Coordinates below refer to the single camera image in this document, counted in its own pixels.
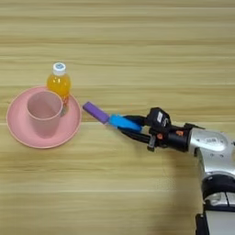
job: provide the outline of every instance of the plastic cup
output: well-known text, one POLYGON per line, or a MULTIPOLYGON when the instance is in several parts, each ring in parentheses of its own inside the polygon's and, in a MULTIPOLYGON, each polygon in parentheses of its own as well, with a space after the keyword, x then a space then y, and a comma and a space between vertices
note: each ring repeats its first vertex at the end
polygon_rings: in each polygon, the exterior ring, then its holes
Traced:
POLYGON ((52 137, 60 124, 62 99, 51 91, 32 95, 27 102, 29 122, 42 138, 52 137))

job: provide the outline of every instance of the pink plate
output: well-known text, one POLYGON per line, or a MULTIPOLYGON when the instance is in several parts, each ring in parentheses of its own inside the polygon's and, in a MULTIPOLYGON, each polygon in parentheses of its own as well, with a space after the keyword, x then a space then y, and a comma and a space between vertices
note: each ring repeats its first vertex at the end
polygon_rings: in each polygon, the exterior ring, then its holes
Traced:
POLYGON ((59 146, 71 139, 77 132, 82 112, 75 98, 70 95, 69 111, 61 117, 60 126, 53 137, 43 139, 39 137, 28 122, 27 101, 34 93, 45 91, 46 87, 34 87, 20 94, 10 105, 6 114, 6 121, 11 134, 21 143, 39 149, 59 146))

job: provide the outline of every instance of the bottle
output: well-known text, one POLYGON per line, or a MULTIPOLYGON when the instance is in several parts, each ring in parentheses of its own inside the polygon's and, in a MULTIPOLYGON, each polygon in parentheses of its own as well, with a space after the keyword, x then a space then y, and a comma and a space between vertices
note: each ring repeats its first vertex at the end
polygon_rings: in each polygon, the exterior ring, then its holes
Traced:
POLYGON ((63 110, 62 115, 68 111, 71 81, 66 73, 66 66, 62 62, 53 64, 53 73, 49 76, 47 87, 50 91, 58 94, 62 98, 63 110))

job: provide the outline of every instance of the silver metal part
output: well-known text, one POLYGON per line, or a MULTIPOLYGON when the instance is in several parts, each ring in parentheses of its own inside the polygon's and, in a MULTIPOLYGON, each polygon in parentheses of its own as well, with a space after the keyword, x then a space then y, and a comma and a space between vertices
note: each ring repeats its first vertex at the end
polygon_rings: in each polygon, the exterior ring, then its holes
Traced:
POLYGON ((206 215, 210 235, 235 234, 235 213, 206 211, 206 215))
POLYGON ((218 207, 218 206, 227 206, 228 200, 225 193, 218 193, 211 196, 208 196, 205 201, 209 201, 211 206, 218 207))
POLYGON ((233 150, 233 141, 224 133, 205 129, 191 131, 189 152, 199 158, 202 180, 215 173, 235 177, 233 150))
POLYGON ((208 196, 205 201, 208 201, 209 204, 213 207, 235 207, 235 194, 217 193, 208 196))

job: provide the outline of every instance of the white bottle cap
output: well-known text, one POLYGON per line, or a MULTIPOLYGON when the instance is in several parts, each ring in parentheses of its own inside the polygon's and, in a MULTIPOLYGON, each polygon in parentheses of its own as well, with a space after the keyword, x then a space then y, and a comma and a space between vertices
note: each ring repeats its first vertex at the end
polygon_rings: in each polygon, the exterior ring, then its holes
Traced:
POLYGON ((63 76, 66 73, 66 65, 63 62, 56 62, 53 64, 53 73, 56 76, 63 76))

